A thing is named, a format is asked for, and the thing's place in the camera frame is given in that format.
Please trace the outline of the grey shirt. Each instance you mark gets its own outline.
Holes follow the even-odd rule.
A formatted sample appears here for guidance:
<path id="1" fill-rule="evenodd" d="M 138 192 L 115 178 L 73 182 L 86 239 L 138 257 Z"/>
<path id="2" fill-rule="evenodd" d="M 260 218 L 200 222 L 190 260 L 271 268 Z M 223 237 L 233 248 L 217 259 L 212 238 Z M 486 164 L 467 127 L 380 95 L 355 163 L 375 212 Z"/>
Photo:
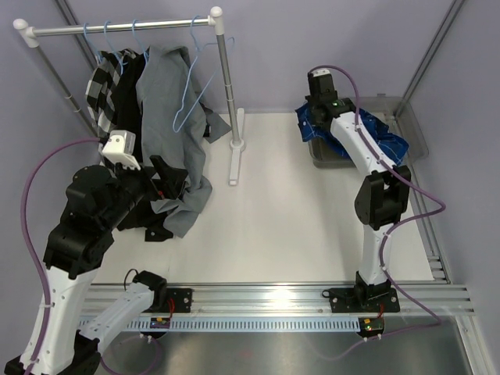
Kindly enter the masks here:
<path id="1" fill-rule="evenodd" d="M 194 226 L 213 191 L 204 176 L 203 144 L 218 141 L 231 130 L 219 114 L 206 107 L 190 68 L 187 48 L 153 45 L 136 83 L 137 100 L 142 104 L 143 158 L 148 162 L 158 155 L 168 166 L 187 171 L 179 198 L 152 203 L 154 213 L 166 214 L 163 227 L 179 238 Z"/>

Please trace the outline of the blue plaid shirt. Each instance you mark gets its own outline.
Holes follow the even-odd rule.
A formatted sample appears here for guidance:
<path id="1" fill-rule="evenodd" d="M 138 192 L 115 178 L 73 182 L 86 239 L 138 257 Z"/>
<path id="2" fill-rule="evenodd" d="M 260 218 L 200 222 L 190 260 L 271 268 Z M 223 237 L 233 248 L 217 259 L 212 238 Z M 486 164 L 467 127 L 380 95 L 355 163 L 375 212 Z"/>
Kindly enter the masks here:
<path id="1" fill-rule="evenodd" d="M 318 141 L 320 144 L 325 145 L 327 150 L 333 152 L 336 157 L 339 157 L 340 160 L 351 160 L 337 138 L 329 131 L 323 130 L 311 123 L 312 117 L 309 113 L 309 105 L 307 103 L 296 109 L 295 113 L 298 117 L 298 129 L 303 142 Z M 365 109 L 359 110 L 359 119 L 370 136 L 375 140 L 380 150 L 396 165 L 401 165 L 405 154 L 409 150 L 408 142 L 397 134 L 390 132 L 389 126 L 386 123 L 380 121 Z"/>

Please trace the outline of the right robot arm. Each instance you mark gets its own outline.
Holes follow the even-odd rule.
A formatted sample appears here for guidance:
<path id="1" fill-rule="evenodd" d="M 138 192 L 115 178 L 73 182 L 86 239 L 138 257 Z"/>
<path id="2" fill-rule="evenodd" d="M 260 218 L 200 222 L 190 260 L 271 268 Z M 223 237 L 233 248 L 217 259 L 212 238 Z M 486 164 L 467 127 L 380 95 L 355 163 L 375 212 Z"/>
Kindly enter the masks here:
<path id="1" fill-rule="evenodd" d="M 391 244 L 389 229 L 399 223 L 409 202 L 411 173 L 387 157 L 363 124 L 360 109 L 347 98 L 339 98 L 329 70 L 316 68 L 308 74 L 306 124 L 333 136 L 345 149 L 363 180 L 354 201 L 363 225 L 362 262 L 351 287 L 323 291 L 334 313 L 400 310 L 398 297 L 380 260 L 384 246 Z"/>

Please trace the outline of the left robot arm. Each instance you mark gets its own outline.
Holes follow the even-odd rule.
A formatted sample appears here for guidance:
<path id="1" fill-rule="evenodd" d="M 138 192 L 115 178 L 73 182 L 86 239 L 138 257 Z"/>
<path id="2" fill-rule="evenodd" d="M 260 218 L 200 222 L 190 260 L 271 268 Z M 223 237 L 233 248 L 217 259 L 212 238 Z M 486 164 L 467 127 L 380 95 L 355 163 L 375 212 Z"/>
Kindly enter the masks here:
<path id="1" fill-rule="evenodd" d="M 48 294 L 25 352 L 6 363 L 6 374 L 93 374 L 115 337 L 143 312 L 190 312 L 190 290 L 170 289 L 165 278 L 141 271 L 110 307 L 80 325 L 113 231 L 138 203 L 177 198 L 184 189 L 186 170 L 168 166 L 158 155 L 150 160 L 151 166 L 126 168 L 118 162 L 114 171 L 89 166 L 75 173 L 43 258 Z"/>

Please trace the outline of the black white checked shirt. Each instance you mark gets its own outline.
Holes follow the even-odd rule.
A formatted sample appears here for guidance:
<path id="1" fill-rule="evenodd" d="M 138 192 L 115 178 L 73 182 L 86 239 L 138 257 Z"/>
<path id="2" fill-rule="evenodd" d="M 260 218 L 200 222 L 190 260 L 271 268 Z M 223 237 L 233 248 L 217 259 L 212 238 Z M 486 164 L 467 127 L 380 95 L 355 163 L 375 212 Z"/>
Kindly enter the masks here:
<path id="1" fill-rule="evenodd" d="M 88 112 L 95 122 L 99 137 L 104 137 L 116 125 L 115 106 L 111 96 L 127 70 L 128 63 L 136 57 L 138 54 L 129 48 L 116 54 L 101 52 L 101 58 L 85 91 Z"/>

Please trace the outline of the clear grey plastic bin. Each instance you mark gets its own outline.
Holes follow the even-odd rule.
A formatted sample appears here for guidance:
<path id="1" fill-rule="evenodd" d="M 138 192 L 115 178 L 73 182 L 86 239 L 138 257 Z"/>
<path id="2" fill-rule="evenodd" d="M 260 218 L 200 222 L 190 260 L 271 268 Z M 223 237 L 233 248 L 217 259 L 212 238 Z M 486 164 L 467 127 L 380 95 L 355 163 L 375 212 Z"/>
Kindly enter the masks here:
<path id="1" fill-rule="evenodd" d="M 378 95 L 361 97 L 360 105 L 379 120 L 386 123 L 390 131 L 404 138 L 409 143 L 405 154 L 405 163 L 411 164 L 428 156 L 428 147 L 413 108 L 403 102 L 402 97 Z M 319 138 L 308 141 L 309 154 L 313 165 L 319 169 L 353 168 L 352 161 L 339 156 L 329 149 L 326 142 Z"/>

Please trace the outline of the white clothes rack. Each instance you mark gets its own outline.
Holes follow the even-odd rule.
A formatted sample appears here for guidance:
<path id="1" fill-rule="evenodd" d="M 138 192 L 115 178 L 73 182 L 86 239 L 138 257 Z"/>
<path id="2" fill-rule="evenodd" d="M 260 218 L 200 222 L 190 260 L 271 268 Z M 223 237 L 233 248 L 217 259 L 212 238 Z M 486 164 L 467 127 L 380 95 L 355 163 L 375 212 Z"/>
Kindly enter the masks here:
<path id="1" fill-rule="evenodd" d="M 245 141 L 243 140 L 244 133 L 244 123 L 245 123 L 245 110 L 243 108 L 238 108 L 234 100 L 234 90 L 230 75 L 230 64 L 229 64 L 229 50 L 227 47 L 227 42 L 225 38 L 225 26 L 223 20 L 223 10 L 219 6 L 213 6 L 209 15 L 200 18 L 193 17 L 190 20 L 157 20 L 157 21 L 139 21 L 137 23 L 116 23 L 116 24 L 105 24 L 98 26 L 86 27 L 84 25 L 71 25 L 57 28 L 36 28 L 32 27 L 24 19 L 15 19 L 12 22 L 13 28 L 17 31 L 20 37 L 24 40 L 28 48 L 32 48 L 40 53 L 44 64 L 52 72 L 53 77 L 58 81 L 58 85 L 65 92 L 66 98 L 72 101 L 73 98 L 67 89 L 64 81 L 60 75 L 55 70 L 54 66 L 48 59 L 44 56 L 44 53 L 40 47 L 39 37 L 52 37 L 52 36 L 66 36 L 66 35 L 88 35 L 88 34 L 108 34 L 110 32 L 125 32 L 130 31 L 132 33 L 138 30 L 156 30 L 156 29 L 173 29 L 188 27 L 190 29 L 194 27 L 212 27 L 216 35 L 216 45 L 218 48 L 220 56 L 220 69 L 223 77 L 223 85 L 226 95 L 227 108 L 229 113 L 229 120 L 231 126 L 231 140 L 230 140 L 230 169 L 228 184 L 230 186 L 238 185 L 240 180 L 241 172 L 241 158 L 245 150 Z"/>

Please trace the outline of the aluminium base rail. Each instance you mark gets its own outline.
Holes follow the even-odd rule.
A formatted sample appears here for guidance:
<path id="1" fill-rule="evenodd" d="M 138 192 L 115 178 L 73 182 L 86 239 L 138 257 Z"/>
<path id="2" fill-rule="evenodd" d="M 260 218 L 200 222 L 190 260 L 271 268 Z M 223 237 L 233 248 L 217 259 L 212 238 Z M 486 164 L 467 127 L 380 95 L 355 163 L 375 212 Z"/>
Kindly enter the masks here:
<path id="1" fill-rule="evenodd" d="M 143 312 L 121 329 L 141 332 L 357 332 L 362 318 L 393 317 L 375 312 L 334 312 L 321 284 L 192 285 L 190 312 Z M 422 316 L 472 316 L 462 285 L 410 284 L 399 295 L 395 315 L 408 322 Z"/>

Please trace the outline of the aluminium frame post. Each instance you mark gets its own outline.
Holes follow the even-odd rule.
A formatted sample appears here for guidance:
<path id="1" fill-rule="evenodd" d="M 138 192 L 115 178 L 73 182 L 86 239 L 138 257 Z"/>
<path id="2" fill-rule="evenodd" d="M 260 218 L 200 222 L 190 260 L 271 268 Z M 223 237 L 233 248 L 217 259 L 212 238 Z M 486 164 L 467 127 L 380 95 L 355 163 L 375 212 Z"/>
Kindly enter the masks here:
<path id="1" fill-rule="evenodd" d="M 434 33 L 434 36 L 432 37 L 427 50 L 423 54 L 423 57 L 420 60 L 415 73 L 412 75 L 412 79 L 410 80 L 397 109 L 394 111 L 395 118 L 400 117 L 404 113 L 404 111 L 406 111 L 410 100 L 416 93 L 417 88 L 420 86 L 422 80 L 424 79 L 436 54 L 439 52 L 441 45 L 448 36 L 448 33 L 452 29 L 454 23 L 456 22 L 459 14 L 463 10 L 463 7 L 467 2 L 467 0 L 453 0 L 451 2 L 445 13 L 445 16 L 443 17 L 436 32 Z"/>
<path id="2" fill-rule="evenodd" d="M 85 124 L 92 136 L 97 135 L 96 126 L 91 119 L 85 101 L 85 91 L 91 72 L 95 67 L 94 59 L 82 34 L 68 34 L 50 37 L 54 42 L 56 69 L 72 98 L 73 111 Z"/>

